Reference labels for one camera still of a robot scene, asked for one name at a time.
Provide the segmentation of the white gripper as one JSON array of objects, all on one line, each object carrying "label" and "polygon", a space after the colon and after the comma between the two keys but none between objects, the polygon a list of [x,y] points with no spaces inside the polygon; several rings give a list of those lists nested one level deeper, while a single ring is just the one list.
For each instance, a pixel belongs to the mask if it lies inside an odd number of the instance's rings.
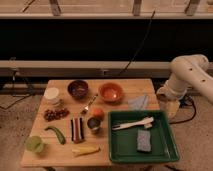
[{"label": "white gripper", "polygon": [[180,102],[178,100],[171,101],[166,98],[163,94],[158,94],[157,99],[159,102],[160,109],[167,114],[169,119],[174,118],[180,107]]}]

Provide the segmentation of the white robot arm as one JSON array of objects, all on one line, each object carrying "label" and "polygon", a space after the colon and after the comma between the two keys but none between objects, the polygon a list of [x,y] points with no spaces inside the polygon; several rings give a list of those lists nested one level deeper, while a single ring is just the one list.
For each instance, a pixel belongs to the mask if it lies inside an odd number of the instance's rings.
[{"label": "white robot arm", "polygon": [[156,92],[166,98],[165,112],[169,118],[176,115],[179,100],[187,93],[189,85],[213,104],[213,77],[207,73],[208,67],[208,58],[202,54],[179,56],[171,61],[171,75]]}]

